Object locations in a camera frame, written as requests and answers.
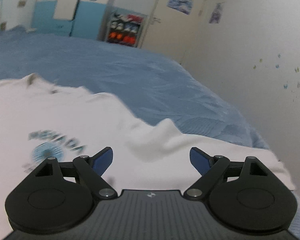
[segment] light switch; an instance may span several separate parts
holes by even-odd
[[[7,22],[0,23],[0,31],[4,31],[7,27]]]
[[[20,0],[20,1],[18,2],[17,7],[18,7],[18,8],[24,7],[24,6],[26,6],[26,3],[27,3],[27,0]]]

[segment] blue wardrobe door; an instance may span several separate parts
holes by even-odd
[[[71,36],[96,39],[106,4],[80,1]]]
[[[69,36],[73,21],[53,19],[57,1],[44,1],[35,4],[32,28],[38,33],[56,33]]]

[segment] blue bed sheet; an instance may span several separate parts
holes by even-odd
[[[140,119],[170,118],[182,133],[268,149],[230,104],[197,82],[178,63],[140,49],[21,27],[0,33],[0,79],[33,72],[58,85],[116,94]],[[300,239],[300,199],[289,230]]]

